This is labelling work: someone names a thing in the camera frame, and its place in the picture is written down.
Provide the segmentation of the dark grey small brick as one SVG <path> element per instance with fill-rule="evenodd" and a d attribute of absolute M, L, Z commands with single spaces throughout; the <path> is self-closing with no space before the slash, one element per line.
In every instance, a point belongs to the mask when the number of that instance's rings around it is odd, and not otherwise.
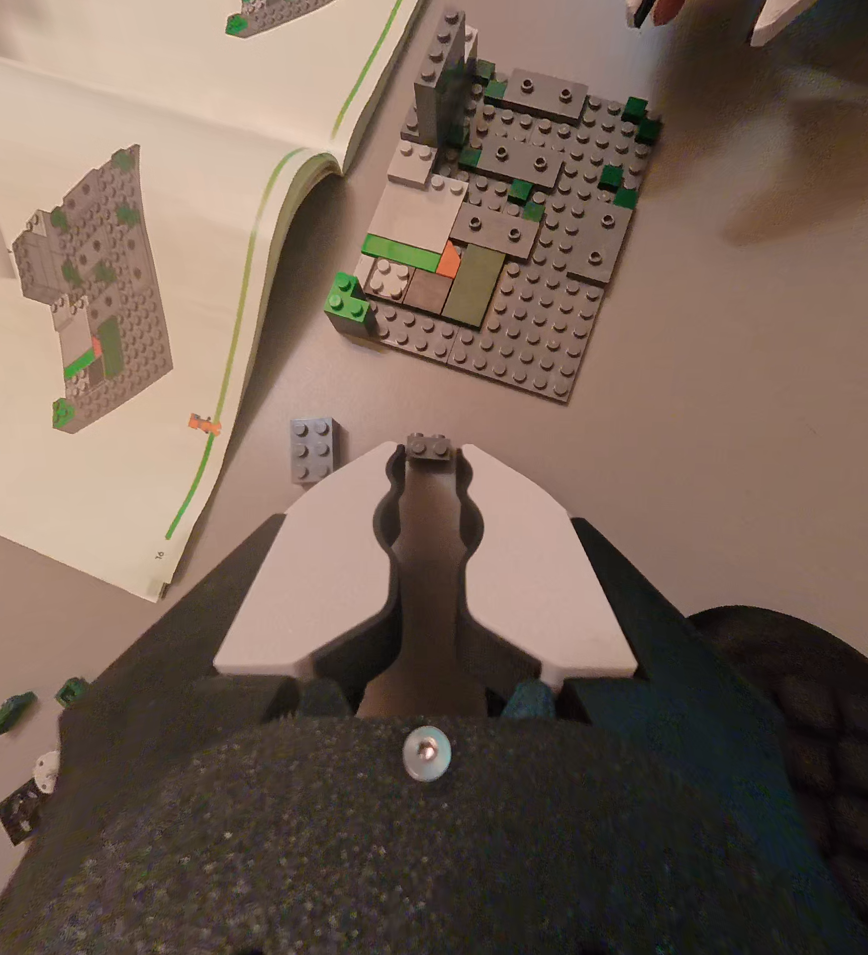
<path fill-rule="evenodd" d="M 424 468 L 453 468 L 455 451 L 450 439 L 440 434 L 413 433 L 405 439 L 406 460 Z"/>

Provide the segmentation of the dark green long plate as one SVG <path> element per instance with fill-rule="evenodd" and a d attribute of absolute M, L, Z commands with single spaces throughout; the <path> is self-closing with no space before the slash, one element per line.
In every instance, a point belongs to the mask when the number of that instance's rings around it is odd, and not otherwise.
<path fill-rule="evenodd" d="M 8 734 L 36 701 L 37 695 L 33 690 L 5 699 L 0 706 L 0 736 Z"/>

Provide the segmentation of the blue grey brick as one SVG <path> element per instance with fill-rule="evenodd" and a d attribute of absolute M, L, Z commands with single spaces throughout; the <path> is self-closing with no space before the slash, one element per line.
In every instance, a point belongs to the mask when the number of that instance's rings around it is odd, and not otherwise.
<path fill-rule="evenodd" d="M 291 482 L 321 482 L 342 465 L 341 430 L 332 416 L 294 418 L 289 423 Z"/>

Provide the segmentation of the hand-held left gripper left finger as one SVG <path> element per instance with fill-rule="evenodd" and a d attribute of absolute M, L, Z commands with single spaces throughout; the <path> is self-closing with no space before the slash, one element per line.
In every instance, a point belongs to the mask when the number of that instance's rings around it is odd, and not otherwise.
<path fill-rule="evenodd" d="M 213 666 L 220 674 L 330 679 L 357 710 L 402 640 L 399 501 L 406 449 L 385 442 L 286 512 Z"/>

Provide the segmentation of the instruction booklet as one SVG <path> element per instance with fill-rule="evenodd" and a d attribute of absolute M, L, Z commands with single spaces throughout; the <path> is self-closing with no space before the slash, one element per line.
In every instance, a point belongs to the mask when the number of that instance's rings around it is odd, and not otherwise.
<path fill-rule="evenodd" d="M 0 536 L 149 601 L 419 2 L 0 2 Z"/>

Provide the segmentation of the dark printed tile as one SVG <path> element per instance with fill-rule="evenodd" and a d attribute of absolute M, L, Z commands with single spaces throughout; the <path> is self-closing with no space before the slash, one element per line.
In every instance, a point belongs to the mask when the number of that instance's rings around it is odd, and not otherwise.
<path fill-rule="evenodd" d="M 0 824 L 12 845 L 33 835 L 48 799 L 31 777 L 0 801 Z"/>

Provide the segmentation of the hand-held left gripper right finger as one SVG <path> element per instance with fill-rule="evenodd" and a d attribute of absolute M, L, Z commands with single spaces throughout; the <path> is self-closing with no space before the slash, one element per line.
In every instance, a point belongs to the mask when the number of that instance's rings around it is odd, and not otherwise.
<path fill-rule="evenodd" d="M 636 674 L 567 509 L 473 444 L 463 446 L 463 543 L 463 667 L 493 696 Z"/>

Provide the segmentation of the black mesh chair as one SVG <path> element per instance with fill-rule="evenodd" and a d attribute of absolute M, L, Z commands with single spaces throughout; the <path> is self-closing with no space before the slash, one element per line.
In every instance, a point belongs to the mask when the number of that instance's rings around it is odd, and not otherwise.
<path fill-rule="evenodd" d="M 868 658 L 821 627 L 765 608 L 722 606 L 690 620 L 776 704 L 806 829 L 868 928 Z"/>

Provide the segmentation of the grey brick baseplate build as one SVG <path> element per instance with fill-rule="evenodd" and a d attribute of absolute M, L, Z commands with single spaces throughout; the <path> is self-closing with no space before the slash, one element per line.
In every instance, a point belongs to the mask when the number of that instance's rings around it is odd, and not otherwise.
<path fill-rule="evenodd" d="M 663 130 L 641 97 L 479 58 L 445 8 L 356 266 L 351 337 L 567 403 Z"/>

